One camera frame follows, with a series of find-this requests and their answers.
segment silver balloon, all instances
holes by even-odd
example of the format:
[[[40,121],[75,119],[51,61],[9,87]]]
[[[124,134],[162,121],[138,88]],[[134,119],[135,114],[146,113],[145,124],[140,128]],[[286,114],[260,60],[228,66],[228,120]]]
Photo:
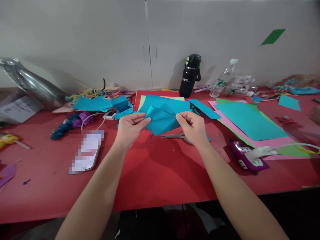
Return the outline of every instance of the silver balloon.
[[[44,78],[30,72],[15,58],[0,58],[0,67],[19,88],[37,98],[45,110],[55,110],[65,104],[66,93]]]

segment purple power strip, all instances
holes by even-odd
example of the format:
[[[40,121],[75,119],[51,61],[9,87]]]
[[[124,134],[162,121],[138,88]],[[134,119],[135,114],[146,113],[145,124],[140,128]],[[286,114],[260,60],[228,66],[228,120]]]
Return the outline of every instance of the purple power strip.
[[[229,147],[245,171],[260,171],[269,168],[269,166],[260,158],[248,160],[244,155],[254,148],[245,144],[243,141],[230,141]]]

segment bottle cap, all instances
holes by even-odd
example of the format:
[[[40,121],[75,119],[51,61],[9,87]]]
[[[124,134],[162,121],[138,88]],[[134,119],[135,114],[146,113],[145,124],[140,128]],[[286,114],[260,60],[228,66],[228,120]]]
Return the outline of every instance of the bottle cap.
[[[238,59],[232,58],[232,59],[230,60],[230,64],[236,64],[237,62],[238,62]]]
[[[248,91],[248,92],[247,92],[247,97],[252,97],[253,94],[254,94],[254,92]]]

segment plastic water bottle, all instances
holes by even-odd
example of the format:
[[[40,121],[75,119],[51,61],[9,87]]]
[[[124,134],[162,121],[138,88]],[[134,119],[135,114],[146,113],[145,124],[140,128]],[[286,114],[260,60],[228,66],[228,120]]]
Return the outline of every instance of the plastic water bottle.
[[[218,77],[216,82],[213,84],[213,88],[210,91],[210,97],[218,97],[220,93],[223,91],[227,83],[230,81],[232,77],[232,73],[234,71],[235,64],[238,62],[238,59],[231,59],[229,67],[224,70],[224,72]]]
[[[229,81],[225,89],[222,91],[222,93],[227,94],[227,95],[232,95],[235,91],[237,91],[240,88],[244,88],[248,91],[254,91],[256,90],[249,90],[250,87],[247,83],[254,82],[255,78],[251,78],[251,75],[246,74],[246,75],[234,75],[232,77],[232,81]]]
[[[232,95],[232,96],[247,96],[247,97],[251,97],[254,94],[253,91],[248,91],[245,88],[240,88],[240,89],[237,89],[237,90],[229,88],[224,93],[227,94],[227,95]]]

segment hand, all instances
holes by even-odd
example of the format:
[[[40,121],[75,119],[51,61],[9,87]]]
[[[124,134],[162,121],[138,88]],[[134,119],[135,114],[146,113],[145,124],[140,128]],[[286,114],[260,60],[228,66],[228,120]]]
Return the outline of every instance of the hand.
[[[176,119],[179,122],[184,135],[195,146],[202,146],[209,143],[206,129],[204,126],[204,119],[190,111],[176,114]]]
[[[320,106],[314,107],[309,114],[309,118],[317,125],[320,125]]]
[[[151,118],[144,119],[145,116],[145,113],[132,113],[120,118],[114,144],[128,150],[139,136],[140,131],[150,123]]]

